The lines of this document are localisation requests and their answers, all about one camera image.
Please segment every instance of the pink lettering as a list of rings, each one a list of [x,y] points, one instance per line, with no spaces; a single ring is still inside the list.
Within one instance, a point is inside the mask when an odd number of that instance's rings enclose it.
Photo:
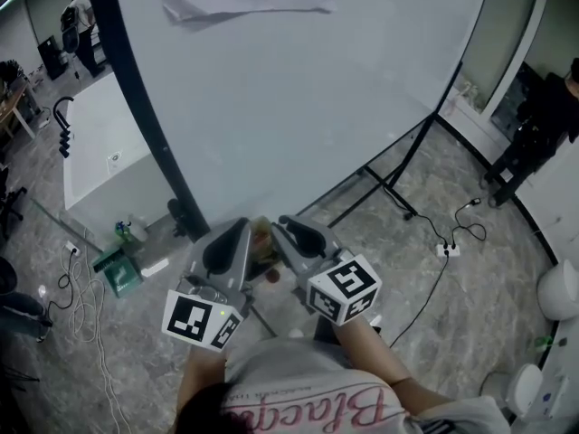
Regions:
[[[294,409],[296,411],[293,420],[288,421],[289,416],[284,416],[280,420],[280,424],[283,424],[284,426],[295,426],[301,422],[301,407],[299,405],[290,405],[289,407],[283,409],[281,412],[283,413],[284,411],[291,409]]]
[[[346,393],[339,393],[335,400],[338,402],[336,415],[332,421],[324,426],[323,430],[326,432],[326,434],[331,434],[332,432],[336,432],[340,429],[340,425],[342,424],[342,417],[344,416],[344,408],[346,407]]]
[[[363,398],[367,398],[372,402],[362,405]],[[384,408],[388,406],[384,405],[384,388],[382,387],[370,387],[353,394],[347,402],[347,407],[356,413],[352,417],[352,426],[355,428],[374,426],[399,414],[397,411],[396,413],[390,412],[384,415]]]
[[[257,428],[257,426],[255,426],[253,424],[253,419],[254,419],[253,411],[251,411],[251,410],[242,411],[242,413],[240,413],[239,416],[241,418],[244,418],[245,421],[247,422],[247,425],[250,426],[253,430],[255,430]]]
[[[268,406],[268,404],[266,403],[265,397],[264,397],[263,399],[261,399],[260,418],[259,418],[259,421],[257,423],[256,430],[265,431],[265,430],[273,429],[278,425],[278,422],[280,421],[280,411],[278,409],[267,410],[267,406]],[[270,425],[268,427],[265,427],[265,425],[264,425],[265,417],[266,417],[268,412],[273,414],[273,419],[271,420]]]
[[[316,416],[316,409],[322,406],[324,407],[324,410],[318,416]],[[306,403],[306,407],[309,408],[308,420],[322,421],[325,420],[329,415],[330,410],[332,409],[332,402],[330,401],[330,399],[322,399],[321,401],[319,401],[319,405],[317,407],[313,402]]]

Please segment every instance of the black clothing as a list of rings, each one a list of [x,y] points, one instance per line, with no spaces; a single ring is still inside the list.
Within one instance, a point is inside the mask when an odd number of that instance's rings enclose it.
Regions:
[[[94,61],[94,51],[92,50],[92,40],[90,39],[91,32],[92,28],[79,33],[79,48],[76,49],[75,53],[84,67],[92,74],[92,77],[96,77],[100,70],[97,62]]]
[[[517,118],[522,125],[513,143],[484,176],[490,183],[505,169],[513,174],[493,194],[497,206],[509,200],[531,174],[555,155],[565,137],[571,143],[575,141],[579,135],[579,99],[571,94],[564,79],[550,73],[542,88],[529,92],[527,101],[518,107]]]

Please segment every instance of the whiteboard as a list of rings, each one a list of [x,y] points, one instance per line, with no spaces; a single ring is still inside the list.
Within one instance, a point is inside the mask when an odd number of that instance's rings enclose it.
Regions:
[[[337,0],[174,24],[119,0],[138,69],[206,220],[295,213],[425,119],[483,0]]]

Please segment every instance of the backpack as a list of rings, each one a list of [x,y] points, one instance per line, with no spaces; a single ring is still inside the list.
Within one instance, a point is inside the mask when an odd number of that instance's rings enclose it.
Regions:
[[[67,53],[74,53],[79,48],[78,21],[79,10],[68,6],[61,16],[62,46]]]

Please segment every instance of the desk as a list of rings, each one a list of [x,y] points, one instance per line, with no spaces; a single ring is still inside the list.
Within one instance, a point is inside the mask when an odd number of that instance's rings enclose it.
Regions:
[[[6,119],[9,118],[10,114],[13,112],[18,121],[20,122],[20,124],[22,125],[22,127],[24,127],[24,130],[26,130],[26,133],[30,135],[30,138],[32,139],[36,138],[36,135],[30,129],[28,123],[24,120],[22,114],[20,114],[20,111],[18,110],[18,103],[22,99],[22,96],[25,94],[27,87],[28,82],[26,82],[17,91],[15,91],[12,94],[12,97],[6,100],[4,106],[0,108],[0,127],[2,127],[5,130],[5,132],[8,134],[10,138],[14,138],[14,134],[10,131],[10,127],[8,127],[8,124],[6,123]]]

